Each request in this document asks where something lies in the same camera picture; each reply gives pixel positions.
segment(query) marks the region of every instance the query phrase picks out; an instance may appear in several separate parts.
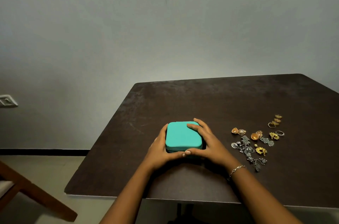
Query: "teal jewelry box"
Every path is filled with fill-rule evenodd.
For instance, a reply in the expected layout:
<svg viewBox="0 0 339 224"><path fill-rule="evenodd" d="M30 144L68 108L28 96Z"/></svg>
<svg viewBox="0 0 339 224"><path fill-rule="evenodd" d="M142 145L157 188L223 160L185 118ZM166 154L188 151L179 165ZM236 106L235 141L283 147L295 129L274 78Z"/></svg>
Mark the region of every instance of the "teal jewelry box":
<svg viewBox="0 0 339 224"><path fill-rule="evenodd" d="M198 132L187 127L187 124L199 125L195 121L170 122L167 126L166 150L170 153L185 151L189 148L202 148L202 139Z"/></svg>

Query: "person's right hand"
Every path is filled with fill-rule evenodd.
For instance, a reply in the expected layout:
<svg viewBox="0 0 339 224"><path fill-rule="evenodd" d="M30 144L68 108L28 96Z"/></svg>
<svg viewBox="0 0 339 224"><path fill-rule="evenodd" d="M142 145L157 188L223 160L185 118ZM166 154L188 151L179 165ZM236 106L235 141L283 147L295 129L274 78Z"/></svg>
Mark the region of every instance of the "person's right hand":
<svg viewBox="0 0 339 224"><path fill-rule="evenodd" d="M211 129L202 120L194 118L199 125L187 124L187 127L197 131L206 141L206 149L190 148L185 151L186 155L197 155L208 158L211 162L228 167L233 165L235 158L224 145L213 135Z"/></svg>

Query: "hand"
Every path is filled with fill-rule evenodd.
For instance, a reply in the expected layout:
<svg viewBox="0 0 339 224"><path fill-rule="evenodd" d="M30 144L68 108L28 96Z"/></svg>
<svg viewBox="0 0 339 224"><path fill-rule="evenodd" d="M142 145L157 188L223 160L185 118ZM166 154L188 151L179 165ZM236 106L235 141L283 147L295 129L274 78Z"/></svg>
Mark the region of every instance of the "hand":
<svg viewBox="0 0 339 224"><path fill-rule="evenodd" d="M142 162L142 165L155 171L163 166L166 162L185 157L184 152L167 153L166 152L166 129L168 124L163 126L159 135L156 137Z"/></svg>
<svg viewBox="0 0 339 224"><path fill-rule="evenodd" d="M231 153L224 147L224 145L213 135L211 129L202 120L194 118L200 126L195 124L187 124L187 127L197 131L203 136L206 141L206 149L190 148L185 151L187 155L198 155L208 158L211 162L218 165L222 165L226 168L236 165L237 160L231 155Z"/></svg>

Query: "forearm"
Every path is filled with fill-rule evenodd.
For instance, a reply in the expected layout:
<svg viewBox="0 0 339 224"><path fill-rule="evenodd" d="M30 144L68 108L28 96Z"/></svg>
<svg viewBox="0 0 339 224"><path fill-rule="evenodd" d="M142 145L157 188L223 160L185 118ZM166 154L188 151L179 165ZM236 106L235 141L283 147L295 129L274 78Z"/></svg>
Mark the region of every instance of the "forearm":
<svg viewBox="0 0 339 224"><path fill-rule="evenodd" d="M240 165L237 159L228 156L225 168L231 173ZM236 170L231 178L255 222L301 223L246 168Z"/></svg>
<svg viewBox="0 0 339 224"><path fill-rule="evenodd" d="M100 224L134 223L141 203L142 194L150 179L150 175L150 169L141 164L105 214Z"/></svg>

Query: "person's left hand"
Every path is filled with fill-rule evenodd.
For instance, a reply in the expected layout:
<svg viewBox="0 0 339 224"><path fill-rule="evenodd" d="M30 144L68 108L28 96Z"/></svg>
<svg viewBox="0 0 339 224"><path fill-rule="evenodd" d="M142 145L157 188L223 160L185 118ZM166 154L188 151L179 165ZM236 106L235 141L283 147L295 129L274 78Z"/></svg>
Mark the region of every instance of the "person's left hand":
<svg viewBox="0 0 339 224"><path fill-rule="evenodd" d="M142 164L149 168L150 171L155 171L163 166L166 162L185 157L184 152L167 153L166 152L166 129L168 124L163 126L159 135L156 137L143 160Z"/></svg>

